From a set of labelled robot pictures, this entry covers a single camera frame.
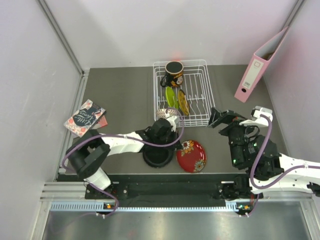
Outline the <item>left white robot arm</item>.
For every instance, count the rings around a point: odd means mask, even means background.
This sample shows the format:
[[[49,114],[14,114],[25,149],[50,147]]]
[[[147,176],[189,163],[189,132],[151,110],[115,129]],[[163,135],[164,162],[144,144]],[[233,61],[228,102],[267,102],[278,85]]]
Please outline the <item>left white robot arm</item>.
[[[153,125],[128,134],[102,134],[89,130],[65,153],[80,180],[96,187],[102,198],[109,198],[114,191],[110,178],[102,169],[108,156],[123,153],[139,153],[149,166],[162,168],[182,149],[177,130],[177,116],[160,118]]]

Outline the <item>black plate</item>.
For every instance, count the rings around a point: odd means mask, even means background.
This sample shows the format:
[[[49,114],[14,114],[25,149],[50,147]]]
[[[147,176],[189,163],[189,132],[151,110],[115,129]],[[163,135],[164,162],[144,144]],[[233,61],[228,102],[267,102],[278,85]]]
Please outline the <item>black plate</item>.
[[[150,167],[163,168],[172,161],[174,151],[162,147],[148,146],[142,151],[142,157]]]

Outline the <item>red floral plate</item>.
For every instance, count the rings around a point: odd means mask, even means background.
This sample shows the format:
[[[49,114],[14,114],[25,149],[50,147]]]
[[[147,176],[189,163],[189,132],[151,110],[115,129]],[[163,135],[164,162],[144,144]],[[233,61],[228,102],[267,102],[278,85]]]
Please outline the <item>red floral plate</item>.
[[[204,147],[196,140],[185,140],[182,149],[176,152],[179,166],[187,173],[201,172],[207,163]]]

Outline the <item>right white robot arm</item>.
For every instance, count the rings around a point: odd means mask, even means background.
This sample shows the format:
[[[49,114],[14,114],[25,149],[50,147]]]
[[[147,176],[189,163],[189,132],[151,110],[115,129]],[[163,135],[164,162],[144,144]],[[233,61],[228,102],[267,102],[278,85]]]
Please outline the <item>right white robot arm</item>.
[[[251,118],[232,111],[211,109],[208,127],[225,124],[219,134],[228,138],[232,166],[245,170],[234,179],[231,188],[239,198],[250,193],[297,191],[320,195],[320,165],[289,157],[278,151],[270,140],[272,110],[256,106]]]

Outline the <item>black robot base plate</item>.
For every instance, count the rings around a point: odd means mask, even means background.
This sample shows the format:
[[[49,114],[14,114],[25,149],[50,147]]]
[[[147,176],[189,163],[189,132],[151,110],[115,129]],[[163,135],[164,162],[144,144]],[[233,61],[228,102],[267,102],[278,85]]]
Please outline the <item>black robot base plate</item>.
[[[172,206],[174,200],[212,205],[224,200],[255,199],[249,178],[240,173],[111,174],[106,192],[122,206],[156,203]]]

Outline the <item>white wire dish rack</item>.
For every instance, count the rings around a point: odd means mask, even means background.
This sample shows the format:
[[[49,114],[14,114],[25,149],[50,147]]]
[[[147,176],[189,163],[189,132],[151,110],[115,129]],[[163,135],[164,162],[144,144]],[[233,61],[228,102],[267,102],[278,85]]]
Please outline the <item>white wire dish rack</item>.
[[[171,107],[166,98],[166,89],[160,85],[165,76],[167,61],[153,63],[153,117],[158,119],[157,110]],[[172,90],[174,101],[178,100],[179,90],[185,93],[189,104],[189,115],[182,113],[185,127],[206,126],[211,116],[211,108],[215,106],[207,62],[204,59],[182,60],[184,66],[181,86]]]

